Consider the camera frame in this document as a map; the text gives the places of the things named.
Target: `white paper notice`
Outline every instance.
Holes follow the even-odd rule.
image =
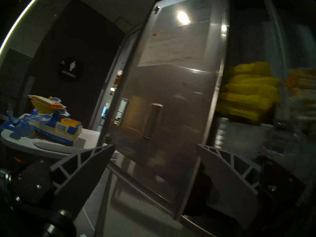
[[[209,22],[183,25],[153,32],[143,50],[138,66],[175,64],[203,60]]]

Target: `women's restroom sign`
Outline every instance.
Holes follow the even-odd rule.
[[[58,76],[66,81],[78,81],[83,75],[83,64],[76,58],[64,58],[58,66]]]

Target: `orange label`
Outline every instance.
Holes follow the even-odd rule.
[[[60,123],[71,126],[71,127],[76,127],[80,123],[80,121],[62,118]]]

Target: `floor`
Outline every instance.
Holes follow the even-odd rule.
[[[93,236],[108,176],[109,171],[105,170],[84,206],[93,227],[82,211],[75,221],[77,236],[81,234],[87,237]],[[97,230],[97,236],[196,236],[115,175],[111,179],[109,198],[104,212],[104,227]]]

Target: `white table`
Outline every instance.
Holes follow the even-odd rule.
[[[82,129],[78,139],[74,142],[73,147],[76,148],[95,148],[100,136],[100,132]],[[62,159],[68,154],[58,153],[53,151],[44,150],[33,145],[34,142],[53,143],[53,140],[45,139],[37,135],[35,132],[28,132],[22,136],[12,130],[4,129],[1,133],[1,142],[16,150],[26,153],[34,154],[37,156],[46,156],[55,159]]]

